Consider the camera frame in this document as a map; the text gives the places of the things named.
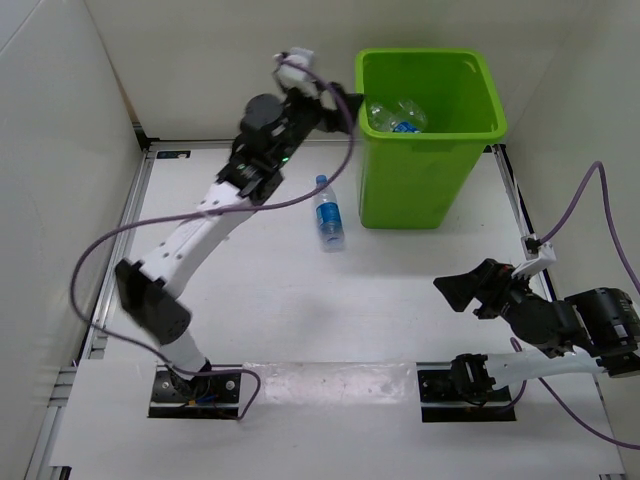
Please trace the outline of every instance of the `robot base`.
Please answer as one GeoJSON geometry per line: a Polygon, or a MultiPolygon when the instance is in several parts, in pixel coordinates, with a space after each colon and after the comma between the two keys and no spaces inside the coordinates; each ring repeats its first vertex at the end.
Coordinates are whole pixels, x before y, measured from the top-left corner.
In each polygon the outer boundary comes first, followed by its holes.
{"type": "Polygon", "coordinates": [[[513,422],[514,409],[504,410],[511,402],[509,388],[463,398],[449,378],[449,363],[419,363],[418,386],[423,423],[437,422],[513,422]]]}
{"type": "Polygon", "coordinates": [[[148,417],[233,420],[238,416],[240,377],[239,373],[212,376],[210,390],[190,401],[173,387],[167,368],[158,366],[148,417]]]}

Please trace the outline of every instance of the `white platform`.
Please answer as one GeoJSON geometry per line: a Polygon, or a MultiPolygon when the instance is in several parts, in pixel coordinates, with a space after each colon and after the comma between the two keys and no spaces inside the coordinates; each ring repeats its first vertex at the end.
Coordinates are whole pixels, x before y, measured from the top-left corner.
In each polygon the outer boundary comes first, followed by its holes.
{"type": "MultiPolygon", "coordinates": [[[[343,152],[341,143],[300,149],[272,200],[313,188],[315,175],[334,170],[343,152]]],[[[156,160],[141,217],[194,209],[227,155],[218,148],[156,160]]],[[[505,322],[452,312],[433,279],[486,257],[518,263],[520,234],[492,154],[482,156],[435,231],[364,229],[358,177],[354,164],[335,186],[346,251],[320,250],[309,203],[260,213],[214,252],[181,297],[213,362],[290,362],[278,367],[279,377],[273,366],[257,367],[266,393],[243,422],[147,419],[154,360],[112,340],[104,360],[80,365],[53,463],[70,465],[72,480],[595,480],[622,472],[617,450],[576,425],[537,382],[517,422],[421,423],[414,362],[510,351],[505,322]],[[356,364],[336,365],[342,362],[356,364]]],[[[130,257],[171,228],[140,230],[130,257]]],[[[120,311],[110,326],[145,337],[120,311]]],[[[590,376],[551,383],[580,416],[610,433],[590,376]]],[[[244,381],[245,398],[251,386],[244,381]]]]}

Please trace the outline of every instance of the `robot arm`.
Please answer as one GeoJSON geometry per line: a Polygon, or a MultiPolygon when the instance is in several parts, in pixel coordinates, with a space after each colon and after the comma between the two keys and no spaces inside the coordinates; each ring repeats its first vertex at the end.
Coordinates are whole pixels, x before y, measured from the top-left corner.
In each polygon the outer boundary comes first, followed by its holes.
{"type": "MultiPolygon", "coordinates": [[[[282,54],[288,62],[309,67],[313,52],[292,49],[282,54]]],[[[190,331],[191,313],[178,302],[187,282],[209,254],[253,211],[268,200],[283,180],[280,170],[314,130],[347,133],[346,120],[320,100],[322,89],[303,72],[282,65],[274,74],[284,100],[270,94],[252,98],[240,122],[240,134],[228,163],[218,173],[199,211],[229,208],[224,215],[203,215],[181,223],[174,232],[140,260],[123,259],[115,269],[122,308],[143,328],[171,361],[168,366],[192,372],[211,370],[190,331]]],[[[356,118],[364,97],[342,97],[356,118]]],[[[174,386],[188,396],[202,391],[208,380],[171,371],[174,386]]]]}
{"type": "Polygon", "coordinates": [[[529,288],[531,276],[547,268],[555,255],[550,244],[525,237],[528,259],[522,265],[486,259],[469,273],[434,281],[449,305],[463,312],[473,299],[479,319],[497,316],[538,351],[512,354],[463,354],[451,362],[450,381],[468,397],[523,380],[562,373],[637,375],[640,319],[631,299],[615,288],[598,288],[549,302],[529,288]]]}

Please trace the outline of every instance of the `transparent plastic sheet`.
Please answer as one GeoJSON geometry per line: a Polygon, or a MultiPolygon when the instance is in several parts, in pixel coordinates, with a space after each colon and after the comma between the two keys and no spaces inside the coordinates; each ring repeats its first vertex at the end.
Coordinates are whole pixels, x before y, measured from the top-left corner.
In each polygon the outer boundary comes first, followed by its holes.
{"type": "Polygon", "coordinates": [[[262,379],[257,402],[270,405],[415,403],[415,363],[247,363],[262,379]]]}

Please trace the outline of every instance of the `plastic bottle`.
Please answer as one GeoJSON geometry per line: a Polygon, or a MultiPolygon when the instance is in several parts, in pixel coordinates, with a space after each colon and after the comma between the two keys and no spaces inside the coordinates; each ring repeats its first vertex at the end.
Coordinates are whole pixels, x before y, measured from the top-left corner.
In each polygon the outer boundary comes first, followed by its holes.
{"type": "MultiPolygon", "coordinates": [[[[320,186],[327,182],[327,177],[318,175],[316,185],[320,186]]],[[[325,188],[313,198],[318,219],[318,232],[322,240],[322,246],[327,251],[341,250],[344,247],[344,230],[342,229],[342,219],[338,209],[336,194],[331,186],[325,188]]]]}
{"type": "Polygon", "coordinates": [[[418,106],[416,102],[410,98],[403,98],[397,102],[400,116],[406,116],[407,120],[421,132],[427,131],[427,115],[418,106]]]}
{"type": "Polygon", "coordinates": [[[420,107],[409,99],[396,102],[398,113],[393,113],[380,102],[369,106],[369,124],[379,132],[420,133],[427,126],[427,116],[420,107]]]}

